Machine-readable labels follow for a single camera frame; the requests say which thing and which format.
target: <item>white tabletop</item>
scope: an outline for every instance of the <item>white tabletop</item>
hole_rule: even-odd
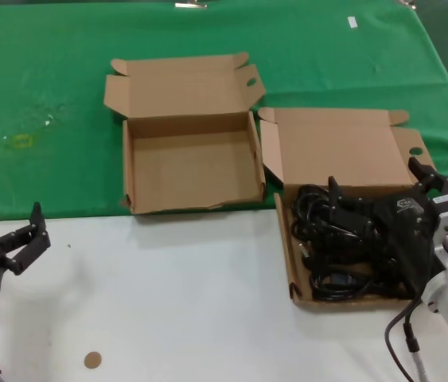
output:
[[[0,236],[24,224],[0,222]],[[291,302],[275,211],[47,224],[53,246],[2,284],[14,382],[404,381],[383,339],[395,310]],[[420,307],[413,326],[431,382],[448,381],[444,321]],[[415,376],[401,325],[392,343]]]

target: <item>box flap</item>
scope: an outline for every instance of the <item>box flap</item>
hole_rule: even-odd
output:
[[[407,129],[406,127],[393,127],[393,136],[399,147],[400,155],[404,161],[404,165],[407,167],[407,162],[412,156],[416,156],[420,163],[423,165],[432,166],[434,169],[436,165],[432,162],[429,150],[423,142],[422,135],[417,130]],[[409,172],[411,180],[416,182],[416,177]]]
[[[119,60],[104,103],[128,118],[213,115],[248,110],[265,93],[248,54]]]
[[[285,184],[411,184],[390,128],[405,111],[263,107],[259,117],[263,162]]]

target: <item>open cardboard box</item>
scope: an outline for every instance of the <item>open cardboard box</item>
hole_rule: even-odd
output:
[[[123,123],[132,213],[261,201],[265,181],[249,111],[265,93],[248,54],[112,60],[104,103]]]
[[[290,207],[299,187],[328,188],[328,177],[334,176],[348,195],[378,197],[415,184],[407,168],[410,151],[421,151],[422,164],[434,163],[418,131],[395,127],[409,120],[405,111],[263,107],[259,117],[264,165],[284,184],[283,199],[275,194],[275,203],[290,297],[300,305],[327,305],[312,299],[310,271],[290,234]],[[398,300],[369,295],[330,305],[391,301]]]

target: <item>black cable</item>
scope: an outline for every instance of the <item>black cable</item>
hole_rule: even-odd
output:
[[[416,304],[416,306],[413,308],[413,310],[412,310],[411,312],[409,312],[409,313],[406,315],[406,323],[407,323],[407,324],[410,323],[410,320],[411,320],[411,314],[415,311],[416,308],[418,308],[418,307],[420,306],[421,303],[422,303],[422,300],[419,300],[419,301],[418,301],[418,304]]]
[[[428,251],[429,253],[427,255],[427,257],[428,257],[427,263],[429,264],[429,267],[427,269],[427,277],[426,277],[425,284],[427,284],[430,281],[430,277],[432,276],[432,264],[433,264],[433,259],[434,259],[433,254],[432,254],[432,245],[429,244],[428,247],[429,247],[429,251]],[[423,294],[423,288],[420,288],[418,293],[416,294],[415,298],[413,298],[409,302],[409,304],[407,304],[407,306],[399,314],[397,314],[395,316],[395,318],[387,325],[386,329],[384,330],[384,341],[386,342],[388,351],[390,352],[390,355],[392,356],[393,361],[395,362],[395,364],[397,365],[397,367],[399,368],[401,373],[406,377],[406,379],[409,382],[415,382],[415,381],[411,378],[409,373],[402,366],[402,364],[399,361],[399,358],[395,354],[395,350],[393,349],[392,343],[390,342],[390,332],[392,331],[392,328],[404,317],[406,318],[406,323],[409,325],[409,321],[411,320],[411,314],[413,313],[413,310],[415,310],[415,308],[418,305],[420,305],[420,303],[422,301],[422,294]]]
[[[303,258],[303,264],[310,270],[314,299],[342,302],[366,294],[413,298],[391,249],[379,235],[359,236],[330,222],[327,190],[317,185],[300,187],[292,212],[291,234],[310,244],[310,256]],[[367,264],[372,272],[349,268],[357,264]]]

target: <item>green tablecloth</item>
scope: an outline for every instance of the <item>green tablecloth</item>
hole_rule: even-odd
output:
[[[357,28],[350,28],[354,16]],[[405,109],[448,174],[448,75],[393,0],[0,6],[0,220],[126,214],[110,60],[248,51],[268,106]],[[264,205],[271,207],[269,185]]]

